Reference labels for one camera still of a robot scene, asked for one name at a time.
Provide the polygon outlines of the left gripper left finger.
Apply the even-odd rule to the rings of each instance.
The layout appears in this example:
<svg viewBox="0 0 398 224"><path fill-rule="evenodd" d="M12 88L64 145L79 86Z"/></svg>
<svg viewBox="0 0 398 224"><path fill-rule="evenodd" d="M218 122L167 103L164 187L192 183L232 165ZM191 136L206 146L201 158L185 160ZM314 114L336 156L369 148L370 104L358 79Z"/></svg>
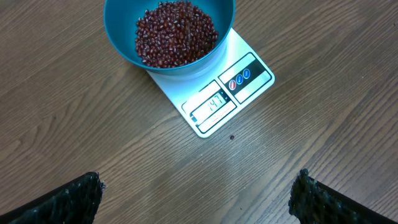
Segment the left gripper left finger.
<svg viewBox="0 0 398 224"><path fill-rule="evenodd" d="M104 182L97 172L80 177L1 215L8 224L92 224L99 209Z"/></svg>

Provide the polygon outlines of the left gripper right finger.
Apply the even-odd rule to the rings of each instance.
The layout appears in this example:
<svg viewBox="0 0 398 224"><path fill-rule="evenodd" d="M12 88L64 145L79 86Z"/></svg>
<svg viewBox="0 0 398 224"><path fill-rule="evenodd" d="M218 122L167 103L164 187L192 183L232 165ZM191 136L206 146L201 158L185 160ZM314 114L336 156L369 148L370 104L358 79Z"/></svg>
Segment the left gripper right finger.
<svg viewBox="0 0 398 224"><path fill-rule="evenodd" d="M301 224L397 224L313 179L307 169L294 180L288 206Z"/></svg>

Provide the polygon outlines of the red beans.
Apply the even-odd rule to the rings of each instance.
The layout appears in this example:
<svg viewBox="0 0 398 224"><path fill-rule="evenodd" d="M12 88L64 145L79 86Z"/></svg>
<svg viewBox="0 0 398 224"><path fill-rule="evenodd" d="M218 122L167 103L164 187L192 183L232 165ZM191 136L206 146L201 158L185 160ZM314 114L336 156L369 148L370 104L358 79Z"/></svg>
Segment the red beans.
<svg viewBox="0 0 398 224"><path fill-rule="evenodd" d="M159 2L136 22L135 51L148 67L175 68L211 52L218 40L212 18L190 1Z"/></svg>

